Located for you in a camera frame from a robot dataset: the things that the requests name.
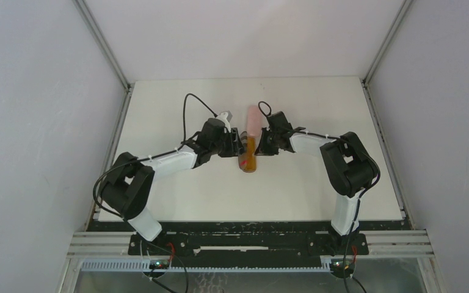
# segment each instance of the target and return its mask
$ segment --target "red wire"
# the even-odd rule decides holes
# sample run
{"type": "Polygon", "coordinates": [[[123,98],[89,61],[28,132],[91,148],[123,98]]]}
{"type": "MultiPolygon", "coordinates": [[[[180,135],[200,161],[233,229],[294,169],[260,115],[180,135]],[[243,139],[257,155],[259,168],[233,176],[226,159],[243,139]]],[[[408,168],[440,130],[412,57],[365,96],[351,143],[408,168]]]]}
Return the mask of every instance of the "red wire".
{"type": "Polygon", "coordinates": [[[354,245],[351,245],[351,250],[353,251],[353,260],[351,261],[351,263],[355,263],[357,261],[357,247],[354,246],[354,245]]]}
{"type": "Polygon", "coordinates": [[[173,257],[175,256],[175,247],[173,246],[173,243],[171,242],[166,243],[166,246],[169,246],[172,248],[172,255],[170,255],[170,258],[168,259],[168,262],[171,263],[173,260],[173,257]]]}

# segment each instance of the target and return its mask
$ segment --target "black cable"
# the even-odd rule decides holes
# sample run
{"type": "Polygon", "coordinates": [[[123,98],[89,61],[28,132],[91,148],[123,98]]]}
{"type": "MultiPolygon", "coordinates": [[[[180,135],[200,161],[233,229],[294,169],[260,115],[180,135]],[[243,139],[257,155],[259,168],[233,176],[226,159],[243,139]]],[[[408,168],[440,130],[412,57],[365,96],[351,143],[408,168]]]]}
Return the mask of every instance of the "black cable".
{"type": "MultiPolygon", "coordinates": [[[[189,276],[188,276],[188,274],[187,274],[187,269],[186,269],[186,266],[184,265],[182,259],[180,259],[177,255],[175,255],[173,252],[171,252],[171,251],[169,251],[169,250],[166,250],[166,249],[164,249],[164,248],[162,248],[162,247],[158,247],[157,245],[155,245],[155,244],[153,244],[153,243],[151,243],[151,242],[146,242],[146,243],[147,243],[148,245],[150,245],[150,246],[152,246],[152,247],[155,247],[155,248],[157,248],[157,249],[159,249],[159,250],[162,250],[162,251],[164,251],[164,252],[166,252],[166,253],[170,253],[170,255],[173,255],[173,257],[176,258],[176,259],[181,263],[181,265],[183,266],[183,269],[184,269],[184,276],[186,277],[186,290],[184,291],[184,293],[187,293],[187,290],[188,290],[188,287],[189,287],[189,276]]],[[[163,287],[164,289],[168,290],[169,292],[175,293],[175,291],[172,291],[170,288],[168,288],[168,287],[162,285],[160,282],[155,282],[155,279],[154,279],[154,278],[152,278],[152,281],[154,281],[154,283],[160,285],[160,286],[163,287]]]]}
{"type": "MultiPolygon", "coordinates": [[[[215,117],[217,117],[218,115],[206,104],[204,103],[204,101],[202,101],[199,97],[195,96],[194,94],[192,93],[188,93],[185,97],[184,97],[184,103],[183,103],[183,141],[181,142],[181,145],[177,148],[177,150],[180,150],[183,148],[184,146],[184,142],[186,141],[186,101],[187,101],[187,98],[188,96],[193,96],[195,99],[197,99],[199,102],[201,102],[215,117]]],[[[195,136],[198,135],[198,132],[196,132],[191,138],[189,139],[193,139],[195,136]]],[[[162,154],[158,154],[157,156],[153,156],[153,157],[146,157],[144,159],[138,159],[138,160],[135,160],[135,161],[131,161],[131,162],[127,162],[125,164],[122,164],[122,165],[119,165],[119,166],[116,166],[114,168],[111,168],[109,169],[108,171],[106,171],[105,173],[103,173],[99,178],[98,180],[96,180],[96,182],[94,183],[94,187],[92,189],[92,198],[94,199],[94,202],[96,203],[97,206],[100,207],[100,209],[104,210],[104,211],[107,211],[113,215],[116,215],[117,217],[120,217],[121,218],[121,215],[111,209],[108,209],[108,208],[105,208],[101,203],[100,201],[98,200],[98,194],[97,194],[97,190],[98,190],[98,186],[100,185],[100,182],[108,175],[110,174],[110,172],[114,171],[114,170],[117,170],[118,168],[122,168],[124,166],[127,166],[127,165],[131,165],[131,164],[136,164],[136,163],[139,163],[139,162],[145,162],[145,161],[148,161],[150,159],[157,159],[158,157],[162,157],[162,156],[166,156],[168,154],[173,154],[174,152],[176,152],[175,150],[173,151],[168,151],[166,153],[162,153],[162,154]]]]}
{"type": "Polygon", "coordinates": [[[201,102],[204,107],[208,108],[208,110],[213,114],[213,116],[215,116],[215,118],[218,116],[215,111],[211,110],[211,108],[206,104],[204,103],[204,101],[202,101],[199,97],[195,96],[194,94],[192,93],[188,93],[185,97],[184,97],[184,104],[183,104],[183,141],[186,140],[186,101],[187,101],[187,98],[188,96],[192,96],[194,97],[195,99],[197,99],[199,102],[201,102]]]}
{"type": "MultiPolygon", "coordinates": [[[[260,101],[258,102],[258,108],[260,109],[260,112],[262,113],[262,115],[264,115],[265,117],[268,117],[272,114],[272,108],[271,106],[265,102],[265,101],[260,101]],[[263,110],[261,109],[261,104],[265,104],[268,108],[269,108],[269,113],[268,114],[265,114],[265,112],[263,112],[263,110]]],[[[342,139],[341,137],[335,137],[335,136],[324,136],[322,134],[317,134],[317,133],[313,133],[313,132],[305,132],[305,131],[297,131],[297,130],[294,130],[294,129],[285,129],[287,131],[291,131],[291,132],[294,132],[294,133],[301,133],[301,134],[306,134],[308,136],[316,136],[316,137],[321,137],[323,139],[333,139],[333,140],[339,140],[343,143],[345,143],[347,146],[349,147],[352,147],[351,143],[349,141],[347,141],[346,139],[342,139]]],[[[377,169],[377,179],[375,180],[375,182],[373,182],[369,187],[365,188],[361,194],[358,196],[358,201],[357,201],[357,208],[355,209],[355,215],[354,215],[354,218],[353,218],[353,221],[351,223],[351,226],[349,228],[349,232],[348,232],[348,237],[347,237],[347,242],[346,242],[346,248],[344,249],[344,256],[343,256],[343,280],[344,280],[344,287],[346,288],[346,292],[347,293],[350,293],[350,290],[348,288],[348,285],[347,285],[347,281],[346,281],[346,256],[347,256],[347,250],[348,250],[348,247],[349,247],[349,243],[351,242],[351,236],[353,234],[353,227],[355,226],[355,221],[357,220],[358,218],[358,211],[360,209],[360,199],[362,198],[362,196],[364,196],[364,194],[370,190],[372,187],[374,187],[375,185],[377,185],[377,183],[379,182],[380,180],[380,168],[377,164],[377,162],[371,157],[369,156],[368,153],[366,153],[365,151],[362,151],[362,150],[359,150],[359,152],[366,156],[373,165],[375,165],[376,169],[377,169]]],[[[364,292],[366,292],[366,290],[364,289],[364,287],[362,286],[362,284],[360,284],[359,281],[357,281],[357,283],[362,287],[362,289],[364,290],[364,292]]]]}
{"type": "Polygon", "coordinates": [[[265,117],[268,117],[268,116],[271,116],[272,114],[272,108],[271,108],[271,105],[269,105],[267,102],[265,101],[259,101],[258,102],[258,109],[260,110],[261,114],[265,117]],[[265,112],[263,112],[263,110],[261,109],[261,106],[260,104],[264,104],[265,106],[267,106],[269,108],[269,113],[268,114],[265,114],[265,112]]]}
{"type": "Polygon", "coordinates": [[[166,291],[168,291],[170,293],[177,293],[174,290],[171,290],[170,288],[168,288],[165,284],[159,282],[157,279],[152,278],[151,280],[152,280],[152,282],[156,283],[157,285],[159,285],[160,287],[162,287],[166,291]]]}
{"type": "Polygon", "coordinates": [[[364,291],[364,293],[368,293],[368,291],[366,291],[366,288],[362,286],[362,283],[359,282],[356,277],[353,277],[352,279],[355,280],[355,282],[357,282],[357,284],[362,288],[362,291],[364,291]]]}

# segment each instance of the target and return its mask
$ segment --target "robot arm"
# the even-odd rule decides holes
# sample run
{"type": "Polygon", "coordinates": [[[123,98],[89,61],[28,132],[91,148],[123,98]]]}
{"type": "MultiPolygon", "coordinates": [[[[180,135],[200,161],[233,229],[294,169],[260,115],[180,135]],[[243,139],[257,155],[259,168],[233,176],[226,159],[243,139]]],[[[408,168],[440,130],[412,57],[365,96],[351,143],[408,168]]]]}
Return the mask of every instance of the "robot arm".
{"type": "Polygon", "coordinates": [[[358,219],[352,231],[350,229],[359,196],[371,187],[378,175],[378,166],[371,160],[358,136],[354,132],[341,137],[320,136],[309,134],[304,128],[292,129],[283,112],[266,115],[266,118],[269,127],[262,129],[256,155],[273,156],[282,149],[322,157],[330,183],[338,193],[332,228],[339,238],[355,231],[358,219]]]}
{"type": "Polygon", "coordinates": [[[229,112],[210,118],[197,133],[196,139],[183,142],[181,148],[175,151],[143,160],[144,164],[130,153],[120,154],[111,172],[101,183],[98,193],[143,238],[152,241],[161,232],[161,224],[147,208],[153,181],[197,168],[208,162],[214,154],[233,157],[243,153],[238,130],[231,128],[230,119],[229,112]],[[130,183],[126,182],[127,178],[131,179],[130,183]]]}
{"type": "MultiPolygon", "coordinates": [[[[292,129],[283,112],[266,115],[266,118],[269,127],[262,129],[257,155],[273,156],[285,150],[323,158],[330,183],[339,195],[332,228],[340,243],[342,237],[358,228],[356,220],[350,231],[359,195],[371,187],[378,174],[377,165],[353,132],[341,137],[320,136],[309,134],[304,128],[292,129]]],[[[145,164],[129,153],[119,155],[112,167],[114,171],[100,185],[99,194],[144,239],[152,241],[161,232],[161,225],[147,208],[152,182],[178,171],[197,168],[214,154],[220,157],[242,154],[244,149],[238,130],[231,128],[229,121],[228,112],[210,118],[195,140],[189,139],[180,149],[146,160],[145,164]],[[132,178],[130,184],[126,178],[132,178]]]]}

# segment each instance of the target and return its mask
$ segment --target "transparent panel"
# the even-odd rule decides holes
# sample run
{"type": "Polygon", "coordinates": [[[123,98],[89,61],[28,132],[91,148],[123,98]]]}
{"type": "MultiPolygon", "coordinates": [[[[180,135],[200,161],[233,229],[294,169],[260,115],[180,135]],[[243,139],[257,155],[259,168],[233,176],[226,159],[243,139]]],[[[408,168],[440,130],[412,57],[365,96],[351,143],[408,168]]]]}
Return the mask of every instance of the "transparent panel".
{"type": "MultiPolygon", "coordinates": [[[[368,292],[425,293],[416,259],[359,259],[356,278],[368,292]]],[[[184,273],[167,273],[158,281],[184,292],[184,273]]],[[[348,280],[352,293],[363,292],[348,280]]],[[[141,272],[81,272],[75,292],[167,292],[141,272]]],[[[188,292],[346,292],[329,273],[189,273],[188,292]]]]}

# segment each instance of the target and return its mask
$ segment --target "white wall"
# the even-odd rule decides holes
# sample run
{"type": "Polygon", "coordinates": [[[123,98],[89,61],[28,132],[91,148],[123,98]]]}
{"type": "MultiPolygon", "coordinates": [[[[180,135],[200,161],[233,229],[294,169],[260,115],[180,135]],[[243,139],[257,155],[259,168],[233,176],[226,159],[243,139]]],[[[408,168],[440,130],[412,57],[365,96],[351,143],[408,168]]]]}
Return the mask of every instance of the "white wall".
{"type": "Polygon", "coordinates": [[[469,292],[469,1],[415,1],[371,85],[449,292],[469,292]]]}
{"type": "Polygon", "coordinates": [[[71,1],[0,1],[0,292],[55,289],[122,95],[71,1]]]}
{"type": "Polygon", "coordinates": [[[88,0],[129,81],[364,77],[402,0],[88,0]]]}

